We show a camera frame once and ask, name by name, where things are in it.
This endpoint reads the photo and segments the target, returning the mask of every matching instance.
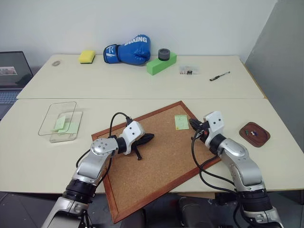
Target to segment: cable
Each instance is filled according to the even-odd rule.
[[[232,184],[232,185],[234,186],[234,183],[233,183],[231,180],[228,180],[228,179],[226,179],[226,178],[224,178],[224,177],[220,177],[220,176],[218,176],[218,175],[215,175],[215,174],[213,174],[213,173],[210,173],[210,172],[204,170],[204,165],[207,164],[208,162],[210,162],[210,161],[216,159],[216,158],[217,158],[217,155],[215,155],[215,157],[213,157],[212,159],[209,159],[209,160],[205,161],[202,165],[200,165],[200,164],[198,163],[198,161],[196,160],[196,157],[195,157],[195,153],[194,153],[194,143],[195,143],[195,140],[197,139],[196,137],[197,137],[198,133],[199,133],[199,131],[196,131],[196,132],[195,132],[195,134],[194,134],[194,136],[193,136],[193,138],[192,138],[192,143],[191,143],[192,157],[193,157],[193,160],[194,160],[195,164],[197,165],[197,167],[199,167],[199,169],[200,169],[201,171],[203,171],[204,173],[206,173],[206,174],[208,174],[208,175],[210,175],[210,176],[212,176],[212,177],[221,179],[221,180],[223,180],[223,181],[227,181],[228,183],[230,183],[230,184]]]
[[[115,116],[117,116],[118,114],[124,115],[126,119],[127,119],[127,118],[130,118],[130,117],[128,117],[126,114],[124,114],[124,113],[122,113],[122,112],[117,112],[117,113],[115,113],[115,114],[113,115],[112,119],[111,119],[109,136],[111,136],[111,133],[112,133],[112,124],[113,124],[113,120],[114,120]]]
[[[8,193],[5,193],[5,195],[0,199],[0,203],[2,202],[2,200],[8,195]]]
[[[89,217],[89,220],[90,220],[91,224],[93,225],[93,222],[92,222],[91,217],[90,217],[89,214],[88,214],[88,217]]]
[[[118,114],[124,115],[125,118],[127,119],[127,121],[130,119],[130,117],[128,117],[126,114],[124,114],[124,113],[122,113],[122,112],[117,112],[117,113],[115,113],[115,114],[113,115],[112,119],[111,119],[109,137],[110,137],[111,134],[112,134],[112,124],[113,124],[113,120],[114,120],[114,118],[115,118]],[[80,158],[77,160],[77,162],[76,162],[76,168],[78,168],[78,165],[79,165],[80,160],[81,160],[87,153],[89,153],[89,152],[90,152],[90,150],[88,150],[88,151],[85,152],[83,155],[81,155],[81,157],[80,157]]]
[[[118,114],[121,114],[121,115],[124,115],[126,120],[127,120],[127,124],[128,124],[128,121],[130,120],[130,117],[128,117],[126,114],[122,113],[122,112],[117,112],[113,115],[112,119],[111,119],[111,123],[110,123],[110,130],[109,130],[109,137],[112,136],[112,124],[113,124],[113,120],[114,118],[118,115]],[[108,174],[109,170],[110,170],[110,167],[111,167],[111,164],[112,164],[112,157],[110,157],[110,161],[109,161],[109,165],[108,165],[108,168],[106,169],[103,177],[100,179],[100,181],[98,182],[97,184],[97,187],[100,185],[100,183],[104,180],[104,178],[106,177],[106,175]]]
[[[85,223],[86,223],[86,227],[87,228],[90,228],[91,226],[90,226],[90,220],[89,220],[89,215],[88,215],[88,211],[86,211],[86,213],[85,213]]]
[[[81,160],[87,153],[89,153],[90,150],[87,150],[87,152],[85,152],[83,155],[81,155],[81,157],[77,160],[77,162],[76,162],[76,168],[78,168],[78,165],[79,165],[80,160]]]
[[[226,191],[226,192],[232,193],[232,194],[234,194],[234,195],[237,194],[235,191],[232,191],[232,190],[230,190],[230,189],[220,188],[220,187],[216,187],[216,186],[214,186],[214,185],[209,184],[208,182],[206,182],[206,181],[204,180],[204,178],[203,178],[203,176],[202,176],[202,171],[199,171],[199,177],[200,177],[200,179],[201,179],[207,186],[209,186],[209,187],[211,187],[211,188],[213,188],[213,189],[217,189],[217,190],[220,190],[220,191]]]
[[[242,228],[238,222],[237,222],[237,212],[238,212],[238,209],[239,209],[239,201],[237,201],[237,206],[236,208],[234,209],[234,212],[233,212],[233,221],[234,223],[236,224],[237,228]]]
[[[100,183],[104,180],[104,178],[106,177],[106,175],[108,174],[109,170],[110,170],[110,167],[111,167],[111,164],[112,164],[112,157],[110,158],[110,161],[109,161],[109,164],[108,164],[108,168],[106,169],[103,177],[100,179],[100,181],[98,182],[97,186],[98,187],[100,185]]]

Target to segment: laptop keyboard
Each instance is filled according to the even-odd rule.
[[[13,104],[17,101],[17,95],[20,91],[16,92],[0,92],[0,104]]]

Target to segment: laptop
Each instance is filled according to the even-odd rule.
[[[0,120],[32,77],[22,51],[0,52]]]

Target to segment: yellow sponge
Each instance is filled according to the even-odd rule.
[[[85,50],[79,56],[80,63],[92,63],[95,57],[95,51]]]

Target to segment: black pen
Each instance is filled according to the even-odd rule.
[[[222,75],[218,75],[218,76],[215,76],[215,77],[213,77],[213,78],[211,78],[211,79],[209,79],[210,81],[214,81],[215,79],[218,79],[219,77],[221,77],[221,76],[223,76],[223,75],[226,75],[226,74],[229,74],[230,73],[230,71],[228,71],[228,72],[226,72],[226,73],[224,73],[224,74],[222,74]]]

